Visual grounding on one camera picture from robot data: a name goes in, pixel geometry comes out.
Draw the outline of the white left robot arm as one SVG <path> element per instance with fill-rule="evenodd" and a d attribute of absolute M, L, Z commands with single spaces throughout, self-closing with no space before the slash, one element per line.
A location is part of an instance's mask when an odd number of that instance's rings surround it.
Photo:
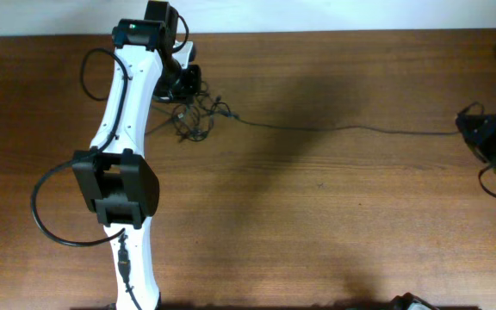
<path fill-rule="evenodd" d="M 169 3 L 150 1 L 143 19 L 122 19 L 113 28 L 115 68 L 107 106 L 89 150 L 73 157 L 87 208 L 111 246 L 115 309 L 157 309 L 161 302 L 150 237 L 159 180 L 145 160 L 144 140 L 153 100 L 191 103 L 201 88 L 194 43 L 176 41 L 182 21 Z"/>

